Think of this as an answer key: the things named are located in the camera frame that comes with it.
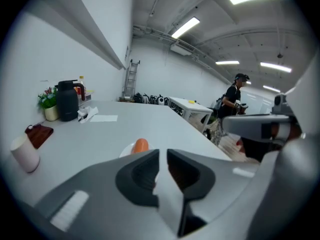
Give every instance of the man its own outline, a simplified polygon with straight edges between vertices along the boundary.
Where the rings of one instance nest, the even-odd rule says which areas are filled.
[[[217,127],[213,132],[212,142],[216,146],[219,145],[219,142],[223,136],[226,135],[226,132],[222,129],[222,118],[227,116],[235,116],[240,110],[240,106],[236,105],[236,100],[240,101],[241,93],[240,88],[246,86],[249,76],[246,74],[239,73],[235,76],[234,83],[228,88],[226,93],[222,96],[221,107],[218,110],[217,114]]]

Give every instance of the ceiling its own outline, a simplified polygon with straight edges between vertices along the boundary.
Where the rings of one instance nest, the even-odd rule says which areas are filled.
[[[133,24],[168,37],[192,17],[200,23],[180,39],[203,52],[199,59],[214,69],[213,74],[230,82],[242,72],[249,75],[253,87],[267,85],[286,92],[302,76],[318,47],[294,0],[253,0],[237,5],[229,0],[135,0]],[[215,64],[221,60],[240,64]],[[287,66],[292,72],[262,67],[260,62]]]

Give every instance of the air conditioner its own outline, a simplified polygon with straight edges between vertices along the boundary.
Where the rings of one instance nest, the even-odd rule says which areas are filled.
[[[191,55],[195,48],[193,48],[191,45],[188,45],[187,43],[178,40],[170,46],[170,50],[176,52],[177,54],[186,56]]]

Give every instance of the black thermos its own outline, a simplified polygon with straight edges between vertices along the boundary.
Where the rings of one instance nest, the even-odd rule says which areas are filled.
[[[55,87],[58,88],[56,92],[56,106],[61,121],[71,121],[78,116],[79,102],[78,94],[74,87],[81,88],[81,99],[86,100],[85,87],[81,83],[74,83],[77,80],[60,81]]]

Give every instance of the plant pot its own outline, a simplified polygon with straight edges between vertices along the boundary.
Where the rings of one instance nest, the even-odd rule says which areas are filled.
[[[47,119],[48,121],[57,120],[59,118],[57,105],[50,108],[46,108],[44,110],[44,114],[45,114],[45,119]]]

